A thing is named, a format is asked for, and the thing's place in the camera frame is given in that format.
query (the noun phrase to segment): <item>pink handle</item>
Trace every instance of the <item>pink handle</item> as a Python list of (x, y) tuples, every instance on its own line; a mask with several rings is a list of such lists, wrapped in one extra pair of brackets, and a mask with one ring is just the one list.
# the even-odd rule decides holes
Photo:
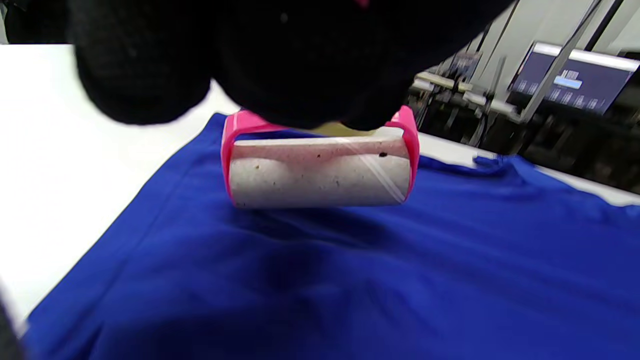
[[(385, 124), (385, 126), (398, 127), (404, 131), (402, 137), (406, 144), (407, 151), (409, 152), (409, 165), (411, 166), (411, 179), (406, 196), (409, 197), (409, 194), (413, 190), (415, 176), (418, 172), (418, 162), (420, 161), (420, 142), (418, 140), (418, 129), (415, 127), (413, 111), (409, 107), (403, 106), (400, 108), (400, 111), (391, 118), (391, 121), (388, 121)], [(231, 186), (229, 184), (229, 166), (231, 166), (233, 146), (238, 135), (266, 133), (268, 131), (286, 129), (286, 127), (270, 124), (269, 122), (262, 120), (258, 115), (247, 110), (241, 110), (233, 115), (227, 116), (227, 119), (225, 120), (225, 127), (222, 132), (220, 158), (222, 160), (222, 172), (225, 177), (225, 187), (230, 199), (233, 200), (234, 197), (231, 193)]]
[(404, 131), (402, 139), (406, 145), (406, 150), (409, 152), (409, 166), (411, 167), (409, 191), (406, 193), (406, 198), (408, 199), (415, 184), (415, 176), (418, 174), (418, 163), (420, 162), (420, 140), (418, 139), (418, 128), (415, 126), (413, 111), (408, 106), (403, 105), (400, 111), (385, 126), (397, 127)]

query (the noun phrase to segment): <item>monitor screen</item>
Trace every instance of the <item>monitor screen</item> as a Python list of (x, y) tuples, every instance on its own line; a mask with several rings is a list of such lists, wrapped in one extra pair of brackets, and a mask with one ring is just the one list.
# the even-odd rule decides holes
[[(557, 45), (534, 43), (509, 89), (533, 95), (560, 50)], [(638, 66), (640, 61), (637, 60), (573, 50), (545, 98), (602, 114), (616, 100)]]
[(458, 53), (451, 60), (450, 71), (463, 77), (463, 81), (469, 81), (473, 77), (482, 53)]

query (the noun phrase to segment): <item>gloved hand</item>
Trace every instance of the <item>gloved hand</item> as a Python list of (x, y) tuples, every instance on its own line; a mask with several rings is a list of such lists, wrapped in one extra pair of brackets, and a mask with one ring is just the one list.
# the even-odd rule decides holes
[(176, 119), (215, 79), (275, 124), (376, 129), (416, 73), (511, 0), (68, 0), (80, 78), (107, 115)]

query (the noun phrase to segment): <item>white paper roll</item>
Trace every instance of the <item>white paper roll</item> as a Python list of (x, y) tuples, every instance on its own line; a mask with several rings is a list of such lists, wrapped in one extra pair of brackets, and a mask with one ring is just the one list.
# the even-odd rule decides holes
[(410, 179), (400, 137), (241, 140), (229, 169), (236, 206), (253, 209), (397, 205)]

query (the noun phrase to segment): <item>white table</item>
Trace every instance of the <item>white table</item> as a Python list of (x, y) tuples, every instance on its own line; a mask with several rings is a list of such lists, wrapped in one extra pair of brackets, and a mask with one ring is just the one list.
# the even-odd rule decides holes
[[(0, 69), (0, 284), (24, 325), (153, 173), (214, 112), (239, 106), (213, 84), (174, 123), (125, 126), (88, 100), (68, 46), (0, 46)], [(420, 151), (468, 166), (478, 153), (492, 156), (427, 135)], [(640, 196), (546, 171), (613, 204), (640, 204)]]

